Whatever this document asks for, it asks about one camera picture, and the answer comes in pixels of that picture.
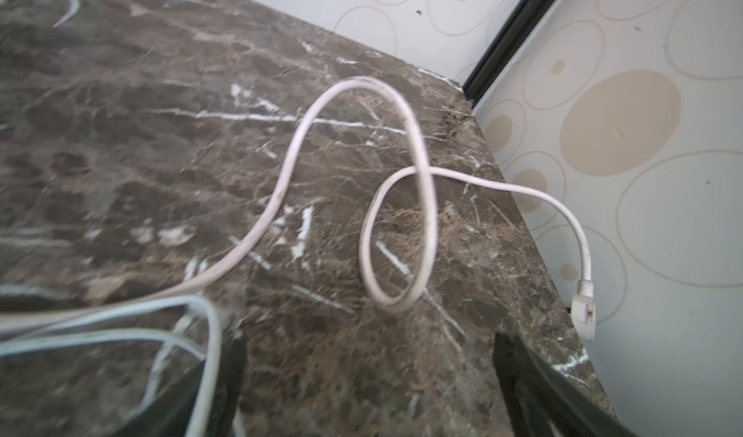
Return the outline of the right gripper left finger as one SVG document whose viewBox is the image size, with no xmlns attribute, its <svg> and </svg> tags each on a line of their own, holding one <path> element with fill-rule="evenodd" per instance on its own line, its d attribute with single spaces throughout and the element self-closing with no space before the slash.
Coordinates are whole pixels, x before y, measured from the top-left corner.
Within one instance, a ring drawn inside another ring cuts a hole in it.
<svg viewBox="0 0 743 437">
<path fill-rule="evenodd" d="M 205 430 L 207 436 L 230 435 L 246 363 L 245 340 L 226 340 L 222 345 L 217 387 Z M 203 367 L 203 364 L 199 364 L 190 370 L 166 393 L 113 434 L 140 437 L 185 435 L 197 399 Z"/>
</svg>

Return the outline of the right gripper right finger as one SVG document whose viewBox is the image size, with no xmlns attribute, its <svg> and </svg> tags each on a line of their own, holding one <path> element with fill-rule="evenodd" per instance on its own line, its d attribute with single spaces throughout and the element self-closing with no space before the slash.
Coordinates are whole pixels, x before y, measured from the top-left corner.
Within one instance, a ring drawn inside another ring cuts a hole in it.
<svg viewBox="0 0 743 437">
<path fill-rule="evenodd" d="M 519 336 L 497 332 L 493 366 L 516 436 L 631 436 Z"/>
</svg>

